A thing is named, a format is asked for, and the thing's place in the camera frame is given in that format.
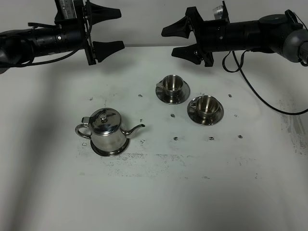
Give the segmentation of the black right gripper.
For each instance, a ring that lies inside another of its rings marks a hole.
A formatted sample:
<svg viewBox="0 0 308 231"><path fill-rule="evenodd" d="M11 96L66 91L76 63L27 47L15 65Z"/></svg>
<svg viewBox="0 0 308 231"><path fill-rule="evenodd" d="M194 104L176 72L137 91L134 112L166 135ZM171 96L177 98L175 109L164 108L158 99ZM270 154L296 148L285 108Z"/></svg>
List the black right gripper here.
<svg viewBox="0 0 308 231"><path fill-rule="evenodd" d="M218 51L218 42L224 37L226 20L205 21L200 16L196 7L188 7L185 17L174 24L164 27L161 35L163 37L189 38L194 33L196 44L174 48L171 56L201 64L203 60L206 67L214 64L213 52Z"/></svg>

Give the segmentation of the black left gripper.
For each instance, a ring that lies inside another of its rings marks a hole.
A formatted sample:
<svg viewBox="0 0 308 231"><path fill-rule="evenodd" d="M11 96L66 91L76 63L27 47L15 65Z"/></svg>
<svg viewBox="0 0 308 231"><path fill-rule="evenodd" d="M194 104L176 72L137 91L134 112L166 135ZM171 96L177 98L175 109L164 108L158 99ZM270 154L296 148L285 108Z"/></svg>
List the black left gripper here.
<svg viewBox="0 0 308 231"><path fill-rule="evenodd" d="M118 19L121 11L91 3L89 0L77 0L77 23L82 38L81 48L85 51L89 65L101 63L110 55L125 48L123 41L96 42L91 41L92 24Z"/></svg>

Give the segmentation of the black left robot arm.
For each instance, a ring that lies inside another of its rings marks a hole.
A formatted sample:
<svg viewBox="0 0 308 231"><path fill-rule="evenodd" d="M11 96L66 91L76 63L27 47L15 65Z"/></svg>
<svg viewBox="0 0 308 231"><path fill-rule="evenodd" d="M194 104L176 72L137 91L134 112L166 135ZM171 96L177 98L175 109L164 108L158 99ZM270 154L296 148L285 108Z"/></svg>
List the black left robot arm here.
<svg viewBox="0 0 308 231"><path fill-rule="evenodd" d="M0 34L0 72L17 67L51 64L84 50L89 65L102 62L124 49L122 41L96 42L93 25L121 18L119 9L103 7L89 0L57 0L53 25L28 23L28 29Z"/></svg>

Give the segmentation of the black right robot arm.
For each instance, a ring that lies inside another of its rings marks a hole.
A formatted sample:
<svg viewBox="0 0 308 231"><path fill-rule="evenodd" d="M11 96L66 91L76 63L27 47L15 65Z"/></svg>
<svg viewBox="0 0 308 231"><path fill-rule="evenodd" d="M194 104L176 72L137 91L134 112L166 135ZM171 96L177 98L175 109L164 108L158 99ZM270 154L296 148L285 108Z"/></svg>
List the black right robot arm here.
<svg viewBox="0 0 308 231"><path fill-rule="evenodd" d="M189 7L185 16L163 28L163 37L188 38L194 33L196 43L174 48L172 56L206 67L214 64L213 53L252 51L277 53L290 62L308 63L308 31L291 10L259 20L231 23L225 4L213 10L214 20L205 21L196 7Z"/></svg>

